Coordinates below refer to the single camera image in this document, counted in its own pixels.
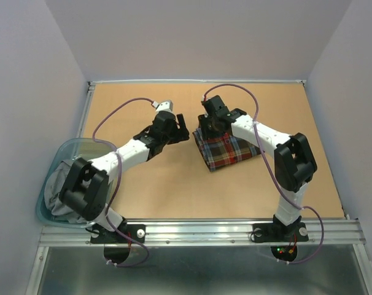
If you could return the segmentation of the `red blue plaid flannel shirt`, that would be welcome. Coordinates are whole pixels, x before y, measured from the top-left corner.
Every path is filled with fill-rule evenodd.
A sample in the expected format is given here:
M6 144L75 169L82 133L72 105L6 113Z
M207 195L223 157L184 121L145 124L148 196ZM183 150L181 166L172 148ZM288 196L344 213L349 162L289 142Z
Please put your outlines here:
M224 134L218 138L204 140L202 131L193 132L198 150L210 172L251 159L261 154L260 149L245 140Z

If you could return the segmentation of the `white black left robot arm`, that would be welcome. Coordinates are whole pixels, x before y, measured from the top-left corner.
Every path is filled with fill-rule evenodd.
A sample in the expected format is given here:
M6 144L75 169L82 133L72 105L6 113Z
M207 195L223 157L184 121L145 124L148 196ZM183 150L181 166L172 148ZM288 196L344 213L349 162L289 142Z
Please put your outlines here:
M128 169L144 163L162 152L168 144L189 139L189 131L182 114L158 111L152 124L134 135L125 145L101 157L86 160L79 157L73 161L60 190L60 202L86 221L93 221L104 229L112 242L130 243L126 220L109 206L107 196L110 185L120 187L119 179Z

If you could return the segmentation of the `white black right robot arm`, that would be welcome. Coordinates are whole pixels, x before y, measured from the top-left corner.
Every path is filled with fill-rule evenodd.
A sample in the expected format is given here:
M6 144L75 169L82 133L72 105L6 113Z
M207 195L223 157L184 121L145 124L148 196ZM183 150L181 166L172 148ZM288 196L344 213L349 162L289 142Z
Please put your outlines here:
M299 237L301 210L308 183L317 171L316 160L307 137L289 135L260 123L241 109L229 110L218 95L201 102L205 113L203 126L208 134L227 133L259 148L262 157L270 156L274 167L268 170L279 192L278 208L272 222L253 229L255 243L286 242Z

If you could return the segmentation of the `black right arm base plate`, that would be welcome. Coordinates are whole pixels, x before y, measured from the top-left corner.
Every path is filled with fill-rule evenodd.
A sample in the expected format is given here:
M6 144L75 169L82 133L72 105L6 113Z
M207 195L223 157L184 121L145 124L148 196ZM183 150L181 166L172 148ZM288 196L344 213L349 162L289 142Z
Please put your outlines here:
M255 243L285 243L294 238L298 242L309 240L306 224L303 222L290 226L273 222L257 223L253 225L252 235L251 240Z

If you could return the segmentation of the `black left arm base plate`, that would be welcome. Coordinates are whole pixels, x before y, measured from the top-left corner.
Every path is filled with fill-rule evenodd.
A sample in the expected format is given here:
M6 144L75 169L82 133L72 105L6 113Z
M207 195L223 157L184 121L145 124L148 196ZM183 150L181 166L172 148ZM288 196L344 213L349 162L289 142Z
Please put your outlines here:
M145 225L144 224L121 224L118 230L140 243L145 242ZM127 244L130 241L116 232L95 224L91 230L90 243L92 244Z

